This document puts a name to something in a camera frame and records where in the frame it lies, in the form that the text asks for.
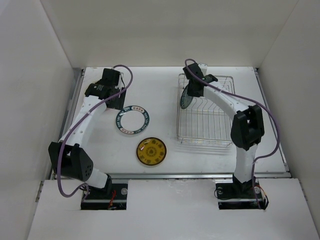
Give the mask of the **blue green patterned plate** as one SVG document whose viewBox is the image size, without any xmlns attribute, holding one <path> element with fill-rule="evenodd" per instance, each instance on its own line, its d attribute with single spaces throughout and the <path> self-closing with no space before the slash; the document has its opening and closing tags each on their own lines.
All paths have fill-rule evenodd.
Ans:
<svg viewBox="0 0 320 240">
<path fill-rule="evenodd" d="M 188 89 L 189 86 L 187 85 L 180 96 L 180 108 L 183 110 L 187 109 L 194 99 L 193 96 L 188 95 Z"/>
</svg>

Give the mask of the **green rim white plate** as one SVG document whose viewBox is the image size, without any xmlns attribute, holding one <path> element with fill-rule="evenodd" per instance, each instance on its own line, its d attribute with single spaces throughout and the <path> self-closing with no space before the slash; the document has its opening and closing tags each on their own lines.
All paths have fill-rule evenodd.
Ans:
<svg viewBox="0 0 320 240">
<path fill-rule="evenodd" d="M 149 113 L 138 105 L 124 107 L 115 118 L 115 124 L 118 130 L 127 135 L 142 133 L 148 127 L 149 123 Z"/>
</svg>

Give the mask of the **yellow patterned plate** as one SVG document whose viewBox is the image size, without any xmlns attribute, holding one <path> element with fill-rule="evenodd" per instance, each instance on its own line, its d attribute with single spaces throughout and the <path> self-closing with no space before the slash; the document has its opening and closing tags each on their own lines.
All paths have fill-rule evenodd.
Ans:
<svg viewBox="0 0 320 240">
<path fill-rule="evenodd" d="M 167 155 L 165 143 L 157 137 L 143 139 L 136 148 L 136 156 L 140 163 L 153 167 L 161 164 Z"/>
</svg>

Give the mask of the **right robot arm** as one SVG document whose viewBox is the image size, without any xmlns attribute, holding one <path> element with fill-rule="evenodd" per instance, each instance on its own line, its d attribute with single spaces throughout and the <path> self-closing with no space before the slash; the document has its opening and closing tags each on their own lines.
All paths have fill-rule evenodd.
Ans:
<svg viewBox="0 0 320 240">
<path fill-rule="evenodd" d="M 216 104 L 232 120 L 230 137 L 236 146 L 236 167 L 233 173 L 232 193 L 243 197 L 255 185 L 254 160 L 258 144 L 265 134 L 262 109 L 259 105 L 248 105 L 225 87 L 214 76 L 205 76 L 195 62 L 183 68 L 189 80 L 187 95 L 204 97 Z"/>
</svg>

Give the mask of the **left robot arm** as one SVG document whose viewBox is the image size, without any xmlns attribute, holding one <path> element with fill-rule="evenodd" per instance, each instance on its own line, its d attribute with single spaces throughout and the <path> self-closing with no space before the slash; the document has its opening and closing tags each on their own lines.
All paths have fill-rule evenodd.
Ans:
<svg viewBox="0 0 320 240">
<path fill-rule="evenodd" d="M 126 88 L 122 74 L 114 68 L 104 68 L 102 77 L 91 83 L 84 93 L 80 111 L 67 132 L 58 142 L 51 142 L 48 153 L 56 177 L 79 180 L 94 188 L 100 198 L 112 192 L 112 178 L 94 167 L 93 160 L 85 151 L 94 125 L 106 109 L 121 110 Z"/>
</svg>

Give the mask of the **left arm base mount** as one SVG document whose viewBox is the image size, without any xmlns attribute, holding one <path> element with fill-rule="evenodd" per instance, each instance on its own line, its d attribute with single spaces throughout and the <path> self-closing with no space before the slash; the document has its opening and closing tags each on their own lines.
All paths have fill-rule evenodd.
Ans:
<svg viewBox="0 0 320 240">
<path fill-rule="evenodd" d="M 111 189 L 103 191 L 99 188 L 89 187 L 87 197 L 81 202 L 81 210 L 108 210 L 119 211 L 127 209 L 128 180 L 113 179 Z"/>
</svg>

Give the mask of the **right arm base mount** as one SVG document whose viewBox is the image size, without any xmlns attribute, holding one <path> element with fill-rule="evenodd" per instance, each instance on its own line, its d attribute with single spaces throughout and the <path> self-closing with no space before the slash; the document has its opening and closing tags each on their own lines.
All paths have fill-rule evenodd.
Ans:
<svg viewBox="0 0 320 240">
<path fill-rule="evenodd" d="M 252 182 L 216 182 L 214 195 L 219 210 L 266 210 L 269 198 L 256 181 Z"/>
</svg>

